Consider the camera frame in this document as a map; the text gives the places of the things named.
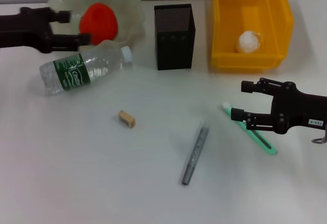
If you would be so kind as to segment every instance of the green label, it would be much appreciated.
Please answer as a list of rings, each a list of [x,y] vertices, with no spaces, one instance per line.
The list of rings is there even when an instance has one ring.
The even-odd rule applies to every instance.
[[[61,86],[64,90],[90,83],[87,69],[81,54],[53,61]]]

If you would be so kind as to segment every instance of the yellow storage box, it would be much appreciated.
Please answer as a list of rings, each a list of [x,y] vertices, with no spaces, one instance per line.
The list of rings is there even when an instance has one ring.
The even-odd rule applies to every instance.
[[[261,71],[279,66],[286,58],[293,29],[288,0],[213,0],[213,67],[228,71]],[[252,54],[238,53],[245,31],[262,36]]]

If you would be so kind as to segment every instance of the beige eraser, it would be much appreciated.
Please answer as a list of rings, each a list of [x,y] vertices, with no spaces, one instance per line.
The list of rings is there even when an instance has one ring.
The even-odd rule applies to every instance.
[[[132,128],[135,126],[135,118],[127,114],[123,110],[118,113],[118,118],[123,121],[128,127]]]

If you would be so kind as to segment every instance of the toothbrush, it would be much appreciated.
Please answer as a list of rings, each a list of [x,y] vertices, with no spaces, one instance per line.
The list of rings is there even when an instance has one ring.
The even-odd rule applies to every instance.
[[[231,113],[231,104],[228,102],[224,102],[221,106],[221,108],[229,115]],[[256,130],[248,130],[246,129],[246,122],[237,122],[238,125],[245,131],[247,134],[262,148],[264,149],[268,154],[275,155],[277,154],[276,148],[270,144],[263,136]]]

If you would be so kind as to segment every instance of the white tabletop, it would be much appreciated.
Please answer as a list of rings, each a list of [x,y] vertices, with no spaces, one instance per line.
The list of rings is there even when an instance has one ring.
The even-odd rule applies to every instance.
[[[269,113],[271,97],[241,93],[242,80],[261,76],[327,96],[327,0],[290,0],[289,57],[260,75],[208,72],[209,2],[190,2],[191,70],[157,71],[155,60],[153,6],[186,1],[144,2],[134,67],[62,95],[43,95],[39,66],[71,53],[0,50],[0,223],[326,223],[327,145],[310,142],[323,131],[265,132],[278,149],[270,156],[217,107]],[[133,129],[117,121],[121,109],[136,118]],[[202,119],[212,129],[185,187]]]

